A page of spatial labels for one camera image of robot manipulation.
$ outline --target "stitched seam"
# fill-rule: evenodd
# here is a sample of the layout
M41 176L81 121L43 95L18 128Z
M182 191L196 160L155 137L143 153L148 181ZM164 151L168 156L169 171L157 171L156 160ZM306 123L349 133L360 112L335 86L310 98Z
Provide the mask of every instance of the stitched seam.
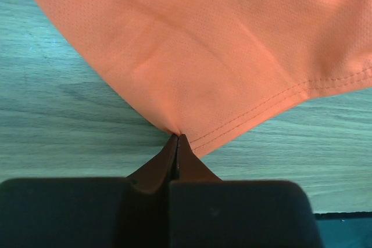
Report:
M333 79L333 80L344 80L344 79L347 79L347 78L351 78L351 77L353 77L353 76L356 76L356 75L358 75L358 74L361 74L361 73L363 73L363 72L366 72L366 71L368 71L368 70L370 70L370 69L372 69L372 67L367 68L367 69L365 69L365 70L363 70L363 71L361 71L361 72L358 72L358 73L356 73L356 74L353 74L353 75L351 75L351 76L349 76L349 77L338 78L338 79ZM347 86L347 85L350 85L350 84L354 84L354 83L357 83L357 82L361 82L361 81L364 81L364 80L368 80L369 78L371 78L371 77L368 76L368 77L366 77L366 78L362 78L362 79L357 80L357 81L349 82L349 83L347 83L347 84L337 85L337 86L335 86L335 87L315 87L315 88L306 88L306 89L303 89L303 90L301 90L301 91L299 91L299 92L296 92L296 93L294 93L294 94L292 94L292 95L290 95L290 96L284 98L283 100L280 100L279 102L277 102L277 103L274 104L273 106L275 106L275 105L277 105L277 104L280 104L280 103L284 102L285 100L287 100L288 98L291 98L291 97L294 96L294 95L301 94L301 93L304 92L304 91L311 91L311 90L314 90L314 89L330 89L330 88L344 87L344 86ZM288 90L290 90L290 89L292 89L292 88L294 88L294 87L298 87L298 86L300 86L300 85L302 85L302 84L305 84L305 83L307 83L307 82L314 82L314 81L329 81L329 80L309 80L309 81L306 81L306 82L302 82L302 83L300 83L300 84L297 84L297 85L295 85L295 86L293 86L293 87L290 87L290 88L288 88L288 89L286 89L286 90L280 92L279 94L274 95L273 97L269 98L269 99L266 100L265 102L259 104L258 106L254 107L253 109L249 110L248 112L245 112L244 114L242 114L242 115L236 117L235 119L233 119L233 120L231 120L231 121L229 121L229 122L223 124L222 126L220 126L219 128L213 130L212 132L209 132L208 134L206 134L206 135L204 135L204 136L202 136L202 137L200 137L200 138L198 138L198 139L192 141L191 143L196 142L196 141L198 141L198 140L200 140L200 139L202 139L202 138L204 138L204 137L210 135L210 134L213 133L213 132L216 132L217 130L219 130L219 129L225 127L226 125L228 125L229 123L231 123L231 122L233 122L233 121L235 121L235 120L237 120L237 119L243 117L244 115L246 115L246 114L248 114L248 113L254 111L255 109L257 109L257 108L259 108L260 106L262 106L263 104L267 103L269 100L275 98L275 97L278 96L278 95L283 94L284 92L287 92ZM203 147L203 146L205 146L205 145L207 145L207 144L209 144L209 143L215 141L217 138L219 138L219 137L221 137L221 136L223 136L223 135L225 135L225 134L231 132L232 130L234 130L234 129L238 128L239 126L241 126L241 125L247 123L248 121L250 121L250 120L256 118L257 116L261 115L262 113L264 113L265 111L267 111L267 110L269 110L269 109L271 109L271 107L267 108L266 110L260 112L259 114L255 115L255 116L251 117L250 119L244 121L243 123L240 123L239 125L235 126L234 128L228 130L227 132L220 134L219 136L213 138L211 141L206 142L206 143L204 143L203 145L198 146L198 147L195 148L194 150L196 150L196 149L198 149L198 148L201 148L201 147Z

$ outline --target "orange cloth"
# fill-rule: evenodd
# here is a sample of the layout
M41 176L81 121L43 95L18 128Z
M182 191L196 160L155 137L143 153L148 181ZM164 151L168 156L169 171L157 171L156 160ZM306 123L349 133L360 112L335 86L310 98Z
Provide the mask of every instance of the orange cloth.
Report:
M135 110L199 157L372 86L372 0L35 0Z

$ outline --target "wooden table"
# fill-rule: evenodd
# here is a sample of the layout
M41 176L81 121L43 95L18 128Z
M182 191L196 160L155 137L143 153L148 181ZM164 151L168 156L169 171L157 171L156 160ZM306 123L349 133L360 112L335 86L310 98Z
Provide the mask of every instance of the wooden table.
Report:
M33 0L0 0L0 181L128 175L168 135L119 98ZM372 211L372 90L308 101L203 158L223 179L290 179L315 212Z

